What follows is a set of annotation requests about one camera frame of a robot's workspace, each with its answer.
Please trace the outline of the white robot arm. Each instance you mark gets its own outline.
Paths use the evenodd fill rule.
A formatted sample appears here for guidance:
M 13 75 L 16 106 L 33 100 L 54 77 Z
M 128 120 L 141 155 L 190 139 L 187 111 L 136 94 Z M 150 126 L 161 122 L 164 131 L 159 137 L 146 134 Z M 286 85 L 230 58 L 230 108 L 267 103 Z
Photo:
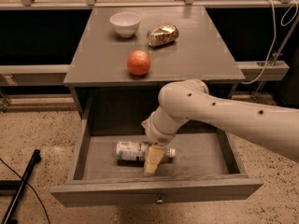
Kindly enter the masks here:
M 298 109 L 218 98 L 198 79 L 164 85 L 158 103 L 142 121 L 153 144 L 169 144 L 181 126 L 196 120 L 299 162 Z

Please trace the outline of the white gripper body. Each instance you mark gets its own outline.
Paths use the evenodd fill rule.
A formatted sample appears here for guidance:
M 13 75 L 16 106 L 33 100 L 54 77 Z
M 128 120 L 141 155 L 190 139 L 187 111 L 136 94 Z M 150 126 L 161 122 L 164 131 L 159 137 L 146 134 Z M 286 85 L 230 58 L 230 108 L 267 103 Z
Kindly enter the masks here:
M 176 135 L 176 123 L 161 110 L 152 112 L 141 126 L 152 144 L 166 146 Z

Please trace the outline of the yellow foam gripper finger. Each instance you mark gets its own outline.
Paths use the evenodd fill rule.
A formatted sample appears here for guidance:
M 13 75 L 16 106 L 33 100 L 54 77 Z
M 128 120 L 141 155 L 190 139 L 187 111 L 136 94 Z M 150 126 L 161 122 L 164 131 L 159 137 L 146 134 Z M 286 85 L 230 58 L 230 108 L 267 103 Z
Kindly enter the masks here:
M 161 146 L 151 146 L 146 150 L 144 175 L 154 175 L 164 157 L 164 148 Z

